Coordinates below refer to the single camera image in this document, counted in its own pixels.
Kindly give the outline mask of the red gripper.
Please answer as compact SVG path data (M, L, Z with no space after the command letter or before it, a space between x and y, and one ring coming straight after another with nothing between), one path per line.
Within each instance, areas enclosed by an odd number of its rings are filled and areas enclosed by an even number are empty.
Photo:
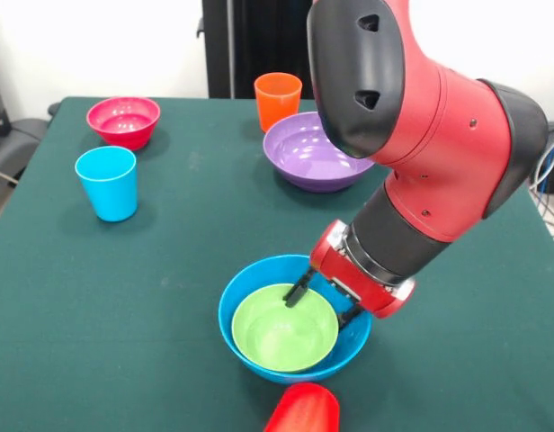
M285 306L293 308L307 292L315 273L320 273L358 303L337 315L339 331L357 318L363 309L378 319L393 315L409 300L416 288L413 278L391 287L362 270L345 245L348 229L340 220L335 220L326 228L309 255L311 267L283 296Z

